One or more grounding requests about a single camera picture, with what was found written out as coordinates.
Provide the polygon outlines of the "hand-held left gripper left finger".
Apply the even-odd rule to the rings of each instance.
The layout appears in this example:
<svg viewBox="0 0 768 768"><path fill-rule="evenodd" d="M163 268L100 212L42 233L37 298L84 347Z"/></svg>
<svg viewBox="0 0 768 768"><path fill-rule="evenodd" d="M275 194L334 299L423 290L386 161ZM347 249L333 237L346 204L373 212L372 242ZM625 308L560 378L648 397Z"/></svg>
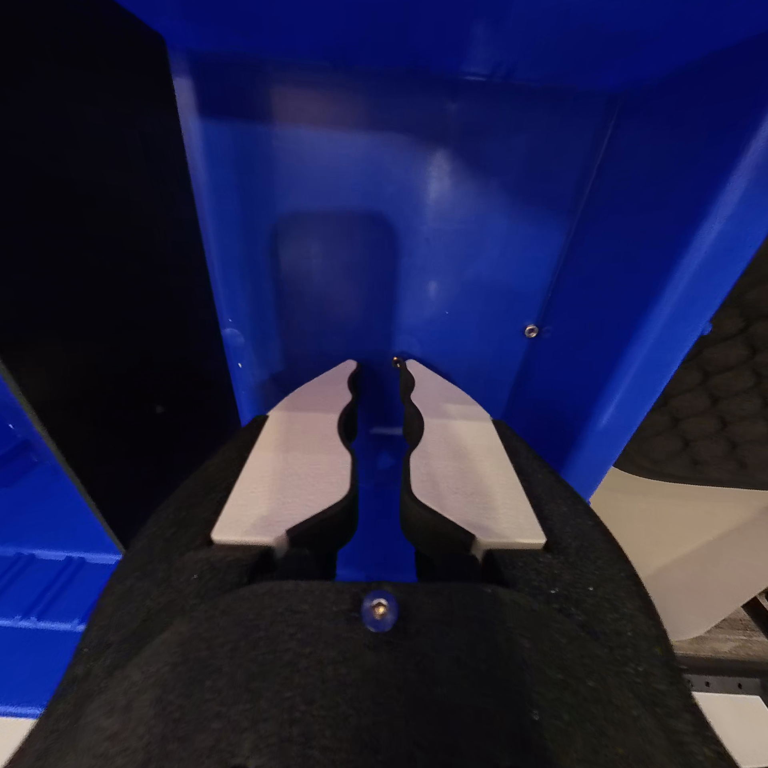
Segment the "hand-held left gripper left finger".
<svg viewBox="0 0 768 768"><path fill-rule="evenodd" d="M359 522L359 364L345 360L272 408L214 524L213 544L255 546L277 560L309 554L335 578Z"/></svg>

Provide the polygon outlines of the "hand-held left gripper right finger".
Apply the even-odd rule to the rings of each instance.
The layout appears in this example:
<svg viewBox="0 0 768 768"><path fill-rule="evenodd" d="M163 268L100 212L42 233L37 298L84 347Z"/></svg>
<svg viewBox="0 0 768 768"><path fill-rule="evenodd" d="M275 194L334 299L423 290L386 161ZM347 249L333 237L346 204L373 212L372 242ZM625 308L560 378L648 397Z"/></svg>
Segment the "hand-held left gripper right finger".
<svg viewBox="0 0 768 768"><path fill-rule="evenodd" d="M406 454L399 522L418 578L490 578L547 538L500 432L474 398L414 359L398 359Z"/></svg>

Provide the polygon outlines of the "blue plastic bin with divider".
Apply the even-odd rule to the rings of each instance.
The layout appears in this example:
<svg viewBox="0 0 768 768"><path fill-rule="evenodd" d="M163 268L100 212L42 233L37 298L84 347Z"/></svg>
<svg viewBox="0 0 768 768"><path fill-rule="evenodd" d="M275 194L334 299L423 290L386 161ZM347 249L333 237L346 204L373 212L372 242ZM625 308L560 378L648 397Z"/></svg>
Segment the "blue plastic bin with divider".
<svg viewBox="0 0 768 768"><path fill-rule="evenodd" d="M766 236L766 2L116 3L166 45L240 424L360 364L340 580L415 580L393 355L587 497ZM126 548L8 371L3 717Z"/></svg>

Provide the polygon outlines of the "black textured pad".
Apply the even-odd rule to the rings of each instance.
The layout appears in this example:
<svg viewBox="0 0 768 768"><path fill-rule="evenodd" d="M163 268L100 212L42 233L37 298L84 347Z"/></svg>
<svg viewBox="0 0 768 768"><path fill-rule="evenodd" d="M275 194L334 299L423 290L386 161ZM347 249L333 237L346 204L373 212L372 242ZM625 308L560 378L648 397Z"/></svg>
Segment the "black textured pad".
<svg viewBox="0 0 768 768"><path fill-rule="evenodd" d="M685 485L767 489L767 242L614 466Z"/></svg>

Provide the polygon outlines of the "black bin divider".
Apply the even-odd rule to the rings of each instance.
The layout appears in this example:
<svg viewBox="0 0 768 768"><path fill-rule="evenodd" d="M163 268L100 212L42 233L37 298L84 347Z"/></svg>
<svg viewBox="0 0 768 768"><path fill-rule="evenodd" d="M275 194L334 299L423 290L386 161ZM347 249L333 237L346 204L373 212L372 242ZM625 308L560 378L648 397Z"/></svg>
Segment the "black bin divider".
<svg viewBox="0 0 768 768"><path fill-rule="evenodd" d="M166 45L2 2L2 362L127 547L240 427Z"/></svg>

